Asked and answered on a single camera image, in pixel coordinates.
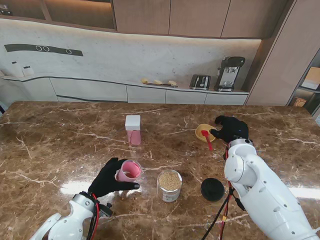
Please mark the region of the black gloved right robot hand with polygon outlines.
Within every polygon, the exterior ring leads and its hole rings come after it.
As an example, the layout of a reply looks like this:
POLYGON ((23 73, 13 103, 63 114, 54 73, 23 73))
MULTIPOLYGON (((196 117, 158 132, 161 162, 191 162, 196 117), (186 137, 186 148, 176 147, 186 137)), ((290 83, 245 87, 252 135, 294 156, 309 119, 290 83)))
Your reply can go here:
POLYGON ((211 129, 209 132, 217 139, 222 139, 227 144, 236 139, 248 139, 249 138, 249 128, 248 125, 235 117, 218 116, 215 124, 221 125, 220 130, 211 129))

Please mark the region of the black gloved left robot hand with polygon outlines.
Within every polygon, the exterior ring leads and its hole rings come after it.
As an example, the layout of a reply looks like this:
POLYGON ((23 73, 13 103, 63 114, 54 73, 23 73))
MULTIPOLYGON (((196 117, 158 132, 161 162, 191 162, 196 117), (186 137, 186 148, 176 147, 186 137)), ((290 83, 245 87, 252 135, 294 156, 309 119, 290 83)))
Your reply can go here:
POLYGON ((100 198, 115 191, 138 190, 140 188, 138 183, 117 181, 115 178, 116 172, 125 161, 126 159, 111 158, 89 186, 88 193, 100 198))

